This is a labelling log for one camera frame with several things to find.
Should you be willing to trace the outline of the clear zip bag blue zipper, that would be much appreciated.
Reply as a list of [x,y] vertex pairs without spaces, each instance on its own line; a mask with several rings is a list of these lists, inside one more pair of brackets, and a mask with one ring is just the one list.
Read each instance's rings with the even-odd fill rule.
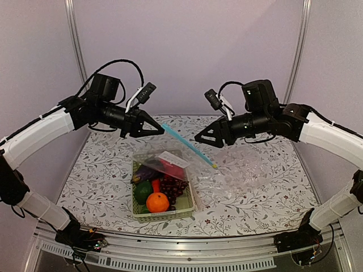
[[165,174],[159,158],[184,169],[185,181],[209,177],[217,166],[190,141],[167,124],[164,134],[156,135],[133,155],[133,161]]

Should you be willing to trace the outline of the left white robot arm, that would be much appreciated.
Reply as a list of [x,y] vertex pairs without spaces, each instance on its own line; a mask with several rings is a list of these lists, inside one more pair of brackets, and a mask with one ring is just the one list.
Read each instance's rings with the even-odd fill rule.
[[60,136],[96,122],[120,130],[122,138],[126,135],[140,138],[164,132],[160,124],[139,108],[125,109],[110,102],[71,96],[29,127],[2,142],[1,201],[52,225],[57,231],[56,240],[72,246],[79,246],[84,240],[102,239],[103,236],[81,230],[79,221],[67,209],[31,190],[18,167]]

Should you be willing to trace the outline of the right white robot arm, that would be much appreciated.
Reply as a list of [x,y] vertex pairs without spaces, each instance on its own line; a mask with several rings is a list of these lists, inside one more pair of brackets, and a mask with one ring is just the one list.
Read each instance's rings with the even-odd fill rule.
[[254,138],[260,133],[319,147],[358,169],[346,187],[304,215],[293,235],[298,247],[305,247],[324,227],[362,205],[362,135],[329,121],[308,105],[266,105],[231,120],[220,117],[200,131],[195,141],[222,148],[238,138]]

